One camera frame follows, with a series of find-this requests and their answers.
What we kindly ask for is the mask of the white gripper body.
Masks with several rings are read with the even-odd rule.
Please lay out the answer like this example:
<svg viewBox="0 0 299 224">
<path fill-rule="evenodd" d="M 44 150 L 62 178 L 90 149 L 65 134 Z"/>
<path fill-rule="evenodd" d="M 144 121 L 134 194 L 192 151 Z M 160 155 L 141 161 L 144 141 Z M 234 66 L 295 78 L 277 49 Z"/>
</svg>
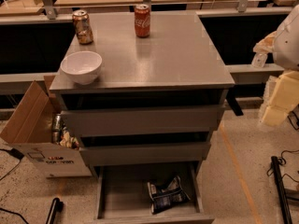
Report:
<svg viewBox="0 0 299 224">
<path fill-rule="evenodd" d="M 279 77 L 271 76 L 266 82 L 263 103 L 285 113 L 299 105 L 299 72 L 285 71 Z"/>
</svg>

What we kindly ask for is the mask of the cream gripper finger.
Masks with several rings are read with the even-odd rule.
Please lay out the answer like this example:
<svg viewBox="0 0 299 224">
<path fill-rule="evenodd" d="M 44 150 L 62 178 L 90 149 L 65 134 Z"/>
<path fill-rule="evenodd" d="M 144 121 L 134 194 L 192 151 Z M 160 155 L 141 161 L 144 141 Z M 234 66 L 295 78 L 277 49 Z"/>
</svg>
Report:
<svg viewBox="0 0 299 224">
<path fill-rule="evenodd" d="M 262 105 L 259 111 L 259 122 L 269 127 L 279 126 L 287 117 L 287 112 L 267 105 Z"/>
</svg>

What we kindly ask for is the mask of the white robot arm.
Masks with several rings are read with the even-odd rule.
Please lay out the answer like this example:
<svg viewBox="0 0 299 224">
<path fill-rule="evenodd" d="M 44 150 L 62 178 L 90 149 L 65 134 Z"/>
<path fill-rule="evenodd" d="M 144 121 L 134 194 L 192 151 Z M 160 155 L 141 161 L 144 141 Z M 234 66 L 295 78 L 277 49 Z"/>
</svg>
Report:
<svg viewBox="0 0 299 224">
<path fill-rule="evenodd" d="M 277 127 L 299 105 L 299 6 L 293 8 L 275 32 L 258 42 L 251 65 L 264 67 L 268 54 L 284 69 L 277 78 L 270 77 L 263 94 L 260 122 Z"/>
</svg>

